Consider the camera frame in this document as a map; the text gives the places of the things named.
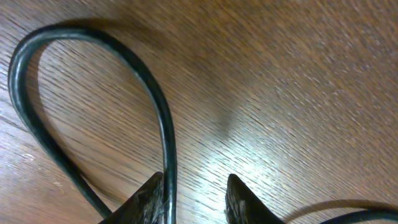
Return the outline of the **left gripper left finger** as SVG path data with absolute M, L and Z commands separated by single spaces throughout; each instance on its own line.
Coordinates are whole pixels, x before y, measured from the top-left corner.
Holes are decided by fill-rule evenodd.
M 99 224 L 158 224 L 164 214 L 164 174 L 156 172 L 115 212 Z

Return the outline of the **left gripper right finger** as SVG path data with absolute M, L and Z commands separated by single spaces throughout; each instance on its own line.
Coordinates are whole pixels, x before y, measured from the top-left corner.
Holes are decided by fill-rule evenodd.
M 236 174 L 228 177 L 225 201 L 229 224 L 284 224 Z

